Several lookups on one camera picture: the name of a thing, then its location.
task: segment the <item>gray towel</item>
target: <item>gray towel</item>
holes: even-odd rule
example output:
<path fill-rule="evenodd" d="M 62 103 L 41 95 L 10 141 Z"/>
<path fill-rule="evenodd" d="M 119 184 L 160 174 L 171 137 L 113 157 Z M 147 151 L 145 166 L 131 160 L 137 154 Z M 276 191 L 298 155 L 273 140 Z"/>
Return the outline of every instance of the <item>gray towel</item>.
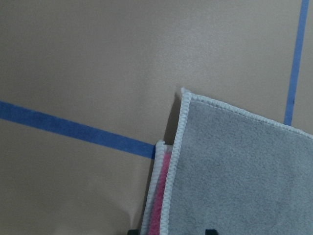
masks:
<path fill-rule="evenodd" d="M 183 91 L 161 235 L 313 235 L 313 136 Z"/>

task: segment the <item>blue line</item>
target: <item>blue line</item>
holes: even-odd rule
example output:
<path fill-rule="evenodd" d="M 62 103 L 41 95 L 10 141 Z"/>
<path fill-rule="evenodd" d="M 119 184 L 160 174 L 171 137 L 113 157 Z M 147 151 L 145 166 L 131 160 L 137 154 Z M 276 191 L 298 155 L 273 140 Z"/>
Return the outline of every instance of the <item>blue line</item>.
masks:
<path fill-rule="evenodd" d="M 297 39 L 296 39 L 295 48 L 294 48 L 293 63 L 292 63 L 292 69 L 291 69 L 289 91 L 288 91 L 285 120 L 284 120 L 284 124 L 289 125 L 289 126 L 291 126 L 291 123 L 292 123 L 292 115 L 293 115 L 295 95 L 296 95 L 298 77 L 299 77 L 299 71 L 300 71 L 301 53 L 302 53 L 302 46 L 303 46 L 303 41 L 304 41 L 304 32 L 305 32 L 305 24 L 306 24 L 308 8 L 309 8 L 309 1 L 310 0 L 302 0 L 302 3 L 301 3 L 298 33 L 297 33 Z"/>
<path fill-rule="evenodd" d="M 0 118 L 153 159 L 155 146 L 0 101 Z"/>

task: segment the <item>blue stripe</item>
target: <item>blue stripe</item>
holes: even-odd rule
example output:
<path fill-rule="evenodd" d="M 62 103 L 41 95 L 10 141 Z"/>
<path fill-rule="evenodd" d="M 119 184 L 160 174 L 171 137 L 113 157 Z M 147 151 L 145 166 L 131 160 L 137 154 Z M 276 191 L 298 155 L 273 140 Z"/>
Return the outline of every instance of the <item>blue stripe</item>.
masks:
<path fill-rule="evenodd" d="M 153 159 L 155 146 L 0 101 L 0 118 Z"/>
<path fill-rule="evenodd" d="M 291 123 L 292 123 L 292 115 L 293 115 L 294 101 L 295 101 L 298 77 L 299 77 L 299 71 L 300 71 L 301 53 L 302 53 L 302 46 L 303 46 L 303 41 L 304 41 L 304 32 L 305 32 L 305 24 L 306 24 L 308 8 L 309 8 L 309 1 L 310 0 L 302 0 L 302 4 L 301 4 L 298 33 L 297 33 L 297 39 L 296 39 L 295 48 L 294 48 L 293 63 L 292 63 L 292 69 L 291 69 L 286 113 L 285 113 L 285 120 L 284 120 L 284 124 L 289 125 L 289 126 L 291 126 Z"/>

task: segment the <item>pink cloth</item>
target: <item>pink cloth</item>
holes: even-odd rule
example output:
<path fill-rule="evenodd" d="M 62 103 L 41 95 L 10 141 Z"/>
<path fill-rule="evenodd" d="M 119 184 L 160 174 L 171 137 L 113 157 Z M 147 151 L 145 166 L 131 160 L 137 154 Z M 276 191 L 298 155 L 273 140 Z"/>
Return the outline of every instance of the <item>pink cloth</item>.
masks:
<path fill-rule="evenodd" d="M 165 190 L 165 182 L 167 177 L 168 167 L 170 165 L 172 153 L 165 153 L 161 174 L 159 177 L 159 184 L 156 189 L 156 197 L 153 204 L 150 227 L 148 235 L 159 235 L 160 234 L 160 220 L 161 220 L 161 209 L 163 203 L 163 195 Z"/>

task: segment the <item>folded cloth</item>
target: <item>folded cloth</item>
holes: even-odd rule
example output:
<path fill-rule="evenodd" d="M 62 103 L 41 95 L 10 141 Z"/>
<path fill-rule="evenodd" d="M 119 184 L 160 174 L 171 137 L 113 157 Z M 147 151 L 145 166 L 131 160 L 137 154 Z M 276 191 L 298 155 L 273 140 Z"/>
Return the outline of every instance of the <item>folded cloth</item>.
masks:
<path fill-rule="evenodd" d="M 313 136 L 183 90 L 160 234 L 206 229 L 313 235 Z"/>
<path fill-rule="evenodd" d="M 171 145 L 166 145 L 164 141 L 157 142 L 155 161 L 141 225 L 141 235 L 159 234 L 161 207 L 171 154 Z"/>

